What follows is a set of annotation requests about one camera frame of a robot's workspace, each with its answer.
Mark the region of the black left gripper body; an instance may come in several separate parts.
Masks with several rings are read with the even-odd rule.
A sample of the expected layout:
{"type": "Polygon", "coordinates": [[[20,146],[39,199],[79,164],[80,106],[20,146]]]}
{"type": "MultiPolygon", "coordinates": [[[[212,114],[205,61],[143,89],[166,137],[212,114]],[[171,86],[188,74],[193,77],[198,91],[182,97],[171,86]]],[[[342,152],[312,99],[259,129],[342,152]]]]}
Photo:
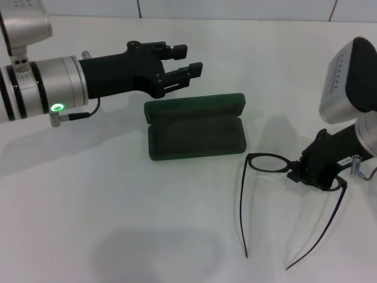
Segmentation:
{"type": "Polygon", "coordinates": [[[164,68],[160,57],[164,51],[164,42],[130,41],[121,54],[81,60],[88,98],[130,91],[141,91],[152,98],[164,97],[164,68]]]}

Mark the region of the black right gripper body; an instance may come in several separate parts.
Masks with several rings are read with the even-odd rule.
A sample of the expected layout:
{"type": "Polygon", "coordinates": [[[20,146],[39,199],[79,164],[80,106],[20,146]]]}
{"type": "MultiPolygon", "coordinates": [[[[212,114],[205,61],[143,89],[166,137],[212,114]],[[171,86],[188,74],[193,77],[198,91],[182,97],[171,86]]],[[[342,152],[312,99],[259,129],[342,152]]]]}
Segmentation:
{"type": "Polygon", "coordinates": [[[335,177],[350,164],[343,159],[354,155],[367,160],[367,151],[356,135],[355,126],[351,125],[333,135],[322,129],[315,140],[302,151],[302,181],[318,189],[329,189],[335,177]]]}

